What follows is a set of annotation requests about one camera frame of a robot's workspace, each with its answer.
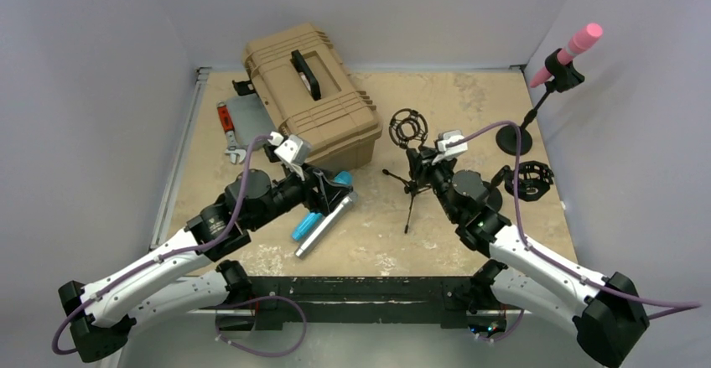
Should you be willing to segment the grey silver microphone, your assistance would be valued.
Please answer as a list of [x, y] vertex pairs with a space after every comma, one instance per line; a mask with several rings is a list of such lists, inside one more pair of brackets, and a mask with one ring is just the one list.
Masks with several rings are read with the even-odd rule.
[[357, 200], [358, 194], [355, 191], [344, 197], [332, 212], [313, 226], [311, 232], [300, 242], [294, 255], [299, 259], [304, 259], [354, 207]]

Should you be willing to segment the blue microphone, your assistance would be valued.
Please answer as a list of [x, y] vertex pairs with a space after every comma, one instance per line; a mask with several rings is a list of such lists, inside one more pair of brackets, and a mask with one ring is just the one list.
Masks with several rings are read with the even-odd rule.
[[[332, 179], [337, 184], [352, 185], [352, 175], [348, 171], [341, 171]], [[323, 215], [316, 212], [309, 212], [293, 230], [291, 238], [294, 241], [301, 241], [314, 226], [319, 223]]]

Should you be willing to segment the black tripod microphone stand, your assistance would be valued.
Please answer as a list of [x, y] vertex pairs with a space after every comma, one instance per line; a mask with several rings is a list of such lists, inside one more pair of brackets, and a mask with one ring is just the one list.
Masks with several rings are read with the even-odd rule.
[[388, 133], [391, 141], [398, 148], [405, 151], [408, 161], [408, 179], [400, 177], [386, 168], [381, 171], [384, 175], [403, 183], [404, 193], [410, 196], [407, 220], [403, 230], [407, 234], [410, 230], [410, 221], [416, 196], [433, 189], [431, 184], [418, 181], [420, 178], [418, 173], [423, 172], [424, 158], [422, 151], [427, 150], [424, 144], [429, 133], [428, 123], [419, 111], [412, 108], [403, 108], [392, 115], [388, 124]]

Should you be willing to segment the black round-base shock-mount stand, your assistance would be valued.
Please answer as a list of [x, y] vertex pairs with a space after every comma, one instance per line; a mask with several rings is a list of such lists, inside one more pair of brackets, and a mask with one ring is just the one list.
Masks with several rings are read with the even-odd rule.
[[[553, 171], [545, 163], [535, 160], [521, 163], [518, 173], [517, 198], [525, 202], [540, 200], [554, 185], [554, 177]], [[503, 205], [503, 197], [498, 186], [504, 184], [505, 191], [513, 195], [513, 179], [513, 169], [504, 165], [488, 183], [487, 188], [490, 195], [487, 202], [494, 210], [500, 210]]]

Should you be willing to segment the black round-base clip stand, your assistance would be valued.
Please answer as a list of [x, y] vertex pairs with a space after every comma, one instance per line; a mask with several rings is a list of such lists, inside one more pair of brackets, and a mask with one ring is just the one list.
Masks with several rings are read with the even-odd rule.
[[[568, 55], [567, 48], [557, 49], [545, 59], [542, 71], [550, 72], [552, 77], [543, 82], [546, 88], [545, 93], [524, 116], [522, 123], [518, 125], [521, 137], [521, 146], [519, 147], [521, 155], [528, 153], [532, 149], [533, 139], [527, 128], [536, 119], [538, 111], [545, 100], [554, 92], [563, 93], [569, 91], [585, 81], [585, 76], [575, 69], [573, 61], [561, 61], [558, 59], [559, 55]], [[506, 154], [516, 155], [516, 142], [517, 135], [513, 126], [506, 125], [496, 133], [496, 144]]]

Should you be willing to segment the pink microphone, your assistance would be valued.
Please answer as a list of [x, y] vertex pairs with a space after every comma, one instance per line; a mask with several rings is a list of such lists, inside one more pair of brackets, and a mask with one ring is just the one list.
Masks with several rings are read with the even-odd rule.
[[544, 66], [532, 77], [529, 86], [534, 88], [549, 80], [553, 76], [554, 66], [570, 64], [576, 56], [592, 48], [603, 36], [603, 33], [603, 28], [597, 23], [588, 23], [585, 25], [573, 35], [566, 45], [553, 53], [551, 66], [548, 66], [548, 59], [545, 60]]

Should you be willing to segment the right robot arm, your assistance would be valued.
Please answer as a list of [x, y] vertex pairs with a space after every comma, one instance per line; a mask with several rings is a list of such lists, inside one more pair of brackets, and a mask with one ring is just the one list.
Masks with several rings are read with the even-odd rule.
[[455, 171], [455, 159], [438, 161], [436, 151], [425, 146], [405, 154], [411, 187], [431, 189], [459, 240], [495, 265], [470, 285], [477, 304], [490, 307], [509, 293], [511, 304], [571, 329], [596, 362], [623, 364], [650, 324], [629, 277], [589, 270], [523, 235], [488, 204], [480, 174]]

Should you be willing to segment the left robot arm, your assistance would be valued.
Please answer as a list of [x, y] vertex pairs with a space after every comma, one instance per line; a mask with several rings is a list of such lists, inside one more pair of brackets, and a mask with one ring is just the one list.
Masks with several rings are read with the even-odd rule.
[[192, 282], [179, 278], [247, 245], [250, 232], [299, 205], [327, 215], [353, 192], [350, 179], [313, 166], [278, 181], [259, 169], [244, 170], [160, 247], [101, 280], [63, 284], [58, 294], [66, 318], [52, 350], [92, 363], [119, 351], [132, 332], [172, 313], [223, 303], [242, 307], [250, 286], [237, 262]]

